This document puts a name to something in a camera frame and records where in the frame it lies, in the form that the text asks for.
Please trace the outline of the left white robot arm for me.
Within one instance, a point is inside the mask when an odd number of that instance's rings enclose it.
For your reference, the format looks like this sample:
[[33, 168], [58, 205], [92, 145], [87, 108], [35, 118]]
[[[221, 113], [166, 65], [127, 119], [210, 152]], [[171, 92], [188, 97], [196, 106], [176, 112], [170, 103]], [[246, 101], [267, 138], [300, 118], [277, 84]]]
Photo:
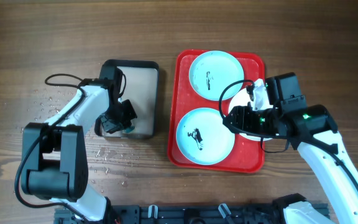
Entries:
[[85, 134], [92, 125], [123, 131], [135, 111], [130, 101], [119, 101], [121, 78], [85, 78], [75, 88], [75, 97], [55, 116], [24, 128], [16, 197], [30, 208], [64, 207], [72, 222], [119, 223], [110, 199], [88, 184]]

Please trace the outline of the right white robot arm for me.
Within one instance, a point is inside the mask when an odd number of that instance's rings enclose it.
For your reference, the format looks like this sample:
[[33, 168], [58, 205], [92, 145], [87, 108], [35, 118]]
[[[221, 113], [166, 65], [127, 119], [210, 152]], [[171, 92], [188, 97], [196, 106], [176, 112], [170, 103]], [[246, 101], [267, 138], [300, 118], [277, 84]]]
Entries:
[[232, 133], [286, 140], [318, 178], [337, 219], [358, 223], [358, 171], [336, 122], [323, 105], [282, 113], [275, 108], [254, 111], [248, 106], [235, 106], [221, 117]]

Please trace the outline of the light blue plate bottom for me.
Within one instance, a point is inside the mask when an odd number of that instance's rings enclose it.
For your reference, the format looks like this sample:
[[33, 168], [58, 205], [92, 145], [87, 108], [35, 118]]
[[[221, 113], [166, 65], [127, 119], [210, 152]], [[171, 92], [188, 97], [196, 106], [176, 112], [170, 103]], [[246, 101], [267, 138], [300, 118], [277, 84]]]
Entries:
[[197, 108], [178, 123], [176, 141], [180, 152], [189, 161], [209, 166], [223, 161], [231, 153], [235, 134], [223, 125], [218, 110]]

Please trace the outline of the green yellow sponge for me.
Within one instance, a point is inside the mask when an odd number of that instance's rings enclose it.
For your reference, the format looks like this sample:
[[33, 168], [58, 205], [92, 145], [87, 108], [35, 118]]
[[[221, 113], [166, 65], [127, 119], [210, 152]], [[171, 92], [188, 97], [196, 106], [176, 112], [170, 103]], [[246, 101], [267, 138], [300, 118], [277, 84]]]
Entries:
[[135, 129], [135, 126], [129, 126], [128, 128], [124, 129], [122, 132], [124, 134], [129, 134]]

